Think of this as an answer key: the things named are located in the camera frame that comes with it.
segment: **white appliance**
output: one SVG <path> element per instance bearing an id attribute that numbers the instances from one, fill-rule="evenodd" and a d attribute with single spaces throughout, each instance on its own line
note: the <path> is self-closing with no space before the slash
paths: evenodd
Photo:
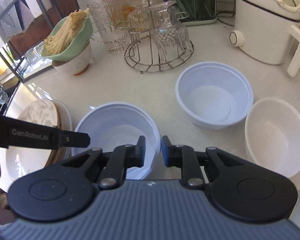
<path id="1" fill-rule="evenodd" d="M 261 62 L 279 65 L 294 38 L 298 49 L 288 67 L 295 76 L 300 68 L 300 0 L 236 0 L 230 42 Z"/>

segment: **white ceramic bowl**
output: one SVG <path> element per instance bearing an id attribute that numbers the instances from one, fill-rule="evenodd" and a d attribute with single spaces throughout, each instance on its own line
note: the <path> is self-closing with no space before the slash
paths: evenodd
<path id="1" fill-rule="evenodd" d="M 176 96 L 194 124 L 211 130 L 242 121 L 253 104 L 249 81 L 218 62 L 200 62 L 184 70 L 176 83 Z"/>
<path id="2" fill-rule="evenodd" d="M 300 171 L 300 114 L 279 98 L 256 102 L 245 123 L 250 161 L 288 178 Z"/>
<path id="3" fill-rule="evenodd" d="M 82 74 L 87 68 L 91 58 L 91 45 L 90 43 L 78 56 L 70 61 L 52 61 L 53 67 L 62 71 L 63 73 L 78 76 Z"/>
<path id="4" fill-rule="evenodd" d="M 152 171 L 160 153 L 160 133 L 152 117 L 138 106 L 112 102 L 96 107 L 79 122 L 76 132 L 88 133 L 89 148 L 100 147 L 103 152 L 112 152 L 124 144 L 136 144 L 139 136 L 146 137 L 146 156 L 142 168 L 127 170 L 127 179 L 144 179 Z M 86 151 L 72 148 L 72 156 Z"/>

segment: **white handle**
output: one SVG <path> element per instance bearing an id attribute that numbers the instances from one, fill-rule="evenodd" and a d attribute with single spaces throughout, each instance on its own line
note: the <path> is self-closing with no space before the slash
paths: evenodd
<path id="1" fill-rule="evenodd" d="M 297 41 L 299 41 L 299 45 L 296 50 L 296 53 L 294 54 L 294 56 L 290 62 L 290 65 L 287 69 L 288 74 L 290 76 L 294 77 L 300 68 L 300 29 L 298 27 L 296 27 L 295 25 L 292 25 L 290 28 L 290 34 Z"/>
<path id="2" fill-rule="evenodd" d="M 286 3 L 284 3 L 283 0 L 275 0 L 275 1 L 280 5 L 280 7 L 282 7 L 288 12 L 292 12 L 292 13 L 300 12 L 300 4 L 294 7 L 294 6 L 287 5 Z"/>

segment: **round knob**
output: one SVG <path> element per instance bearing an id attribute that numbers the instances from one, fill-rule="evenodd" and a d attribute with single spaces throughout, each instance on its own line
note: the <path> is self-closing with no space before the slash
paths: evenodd
<path id="1" fill-rule="evenodd" d="M 231 31 L 229 39 L 231 44 L 235 47 L 242 47 L 244 45 L 244 37 L 240 31 Z"/>

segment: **kitchen counter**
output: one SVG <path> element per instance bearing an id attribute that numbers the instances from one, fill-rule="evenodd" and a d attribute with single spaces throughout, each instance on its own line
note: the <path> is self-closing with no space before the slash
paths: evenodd
<path id="1" fill-rule="evenodd" d="M 294 78 L 288 76 L 291 55 L 283 65 L 272 66 L 258 62 L 233 47 L 229 42 L 232 28 L 222 23 L 189 27 L 194 44 L 193 56 L 183 65 L 162 73 L 143 73 L 129 67 L 123 53 L 111 55 L 101 43 L 91 41 L 94 63 L 80 76 L 69 76 L 55 69 L 20 85 L 7 115 L 18 117 L 19 112 L 39 98 L 64 102 L 70 111 L 73 127 L 90 110 L 106 102 L 124 101 L 146 110 L 158 125 L 161 136 L 168 135 L 172 144 L 189 145 L 197 151 L 216 146 L 246 159 L 244 121 L 223 130 L 209 131 L 194 125 L 179 107 L 175 83 L 188 66 L 201 61 L 218 61 L 241 71 L 249 80 L 254 101 L 278 97 L 300 112 L 300 70 Z M 5 150 L 0 150 L 2 177 L 0 188 L 7 191 L 11 179 L 5 167 Z M 149 179 L 180 178 L 178 168 L 166 168 L 160 156 Z M 300 189 L 300 172 L 291 178 Z"/>

